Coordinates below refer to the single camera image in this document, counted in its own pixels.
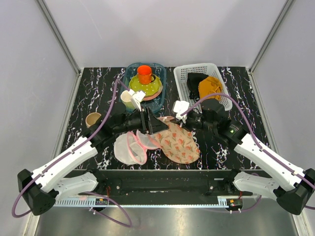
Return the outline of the floral mesh laundry bag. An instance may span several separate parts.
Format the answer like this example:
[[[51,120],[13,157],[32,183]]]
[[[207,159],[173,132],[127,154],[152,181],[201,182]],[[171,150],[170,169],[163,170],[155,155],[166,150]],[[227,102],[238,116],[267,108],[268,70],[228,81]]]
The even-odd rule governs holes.
[[[153,135],[160,149],[171,161],[179,164],[190,164],[199,158],[199,148],[193,139],[192,132],[173,123],[171,116],[159,117],[160,121],[168,126]]]

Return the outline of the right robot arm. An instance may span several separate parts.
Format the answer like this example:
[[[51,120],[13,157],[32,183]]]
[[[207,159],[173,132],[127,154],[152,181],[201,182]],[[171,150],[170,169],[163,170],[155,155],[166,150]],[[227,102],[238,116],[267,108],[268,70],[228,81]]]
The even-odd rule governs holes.
[[[315,171],[304,170],[269,149],[254,135],[249,126],[230,120],[222,104],[215,99],[201,103],[196,113],[185,103],[176,117],[185,128],[209,131],[219,143],[233,149],[257,164],[270,177],[250,176],[234,171],[223,183],[224,191],[234,195],[238,191],[256,193],[275,200],[287,212],[299,215],[315,191]]]

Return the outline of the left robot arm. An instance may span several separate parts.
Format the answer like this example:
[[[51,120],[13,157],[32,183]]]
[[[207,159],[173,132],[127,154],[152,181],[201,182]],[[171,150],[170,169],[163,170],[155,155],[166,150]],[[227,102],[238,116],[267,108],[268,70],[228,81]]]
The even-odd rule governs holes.
[[[127,114],[123,103],[117,105],[116,113],[109,110],[106,115],[102,115],[59,156],[33,171],[23,169],[17,174],[19,194],[12,207],[13,217],[23,217],[15,212],[20,199],[24,199],[29,207],[28,213],[35,216],[51,209],[62,193],[57,187],[60,180],[79,164],[104,150],[104,146],[115,135],[133,130],[152,135],[168,129],[150,108],[141,107]]]

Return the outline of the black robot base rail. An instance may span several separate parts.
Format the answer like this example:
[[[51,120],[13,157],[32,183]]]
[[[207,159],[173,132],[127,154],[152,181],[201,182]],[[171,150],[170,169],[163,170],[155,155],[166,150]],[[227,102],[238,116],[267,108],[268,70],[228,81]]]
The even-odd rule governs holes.
[[[121,205],[210,205],[218,197],[238,197],[228,180],[231,171],[108,170],[94,171],[94,192],[109,194]]]

